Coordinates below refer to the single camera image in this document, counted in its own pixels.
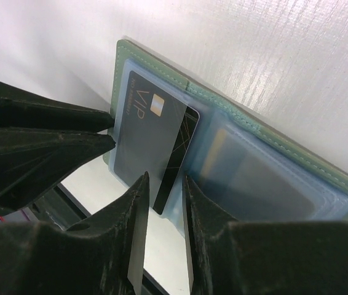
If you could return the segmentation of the sage green card holder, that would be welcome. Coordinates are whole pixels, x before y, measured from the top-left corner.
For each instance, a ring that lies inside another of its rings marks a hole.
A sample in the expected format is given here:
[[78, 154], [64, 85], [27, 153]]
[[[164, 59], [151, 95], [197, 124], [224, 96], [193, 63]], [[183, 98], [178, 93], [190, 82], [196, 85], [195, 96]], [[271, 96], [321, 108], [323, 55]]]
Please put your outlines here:
[[118, 114], [131, 70], [179, 90], [200, 119], [162, 218], [183, 230], [182, 180], [241, 221], [348, 221], [348, 174], [298, 145], [241, 105], [172, 67], [135, 43], [116, 47], [110, 114], [116, 147], [104, 156], [111, 173], [117, 148]]

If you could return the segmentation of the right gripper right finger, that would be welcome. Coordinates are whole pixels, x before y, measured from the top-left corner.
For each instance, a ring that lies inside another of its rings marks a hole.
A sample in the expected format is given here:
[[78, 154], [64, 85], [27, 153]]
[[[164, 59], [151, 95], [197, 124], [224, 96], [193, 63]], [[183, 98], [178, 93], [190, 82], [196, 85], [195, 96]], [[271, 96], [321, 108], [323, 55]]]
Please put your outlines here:
[[348, 294], [348, 222], [242, 222], [182, 186], [191, 294]]

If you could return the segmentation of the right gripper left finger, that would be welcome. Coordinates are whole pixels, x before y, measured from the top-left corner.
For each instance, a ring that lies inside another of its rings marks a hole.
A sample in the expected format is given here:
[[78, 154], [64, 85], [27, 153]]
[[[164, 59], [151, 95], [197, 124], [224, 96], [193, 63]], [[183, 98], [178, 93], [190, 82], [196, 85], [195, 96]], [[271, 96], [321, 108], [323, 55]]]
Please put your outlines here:
[[149, 176], [67, 230], [0, 223], [0, 294], [140, 294]]

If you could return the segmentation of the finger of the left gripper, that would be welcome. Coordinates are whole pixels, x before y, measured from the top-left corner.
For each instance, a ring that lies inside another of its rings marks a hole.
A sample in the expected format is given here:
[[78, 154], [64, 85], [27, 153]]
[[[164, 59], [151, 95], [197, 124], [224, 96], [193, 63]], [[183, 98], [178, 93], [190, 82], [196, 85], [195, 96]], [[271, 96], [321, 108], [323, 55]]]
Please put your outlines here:
[[48, 99], [0, 82], [0, 128], [101, 132], [114, 126], [109, 113]]
[[29, 205], [114, 147], [98, 133], [0, 128], [0, 209]]

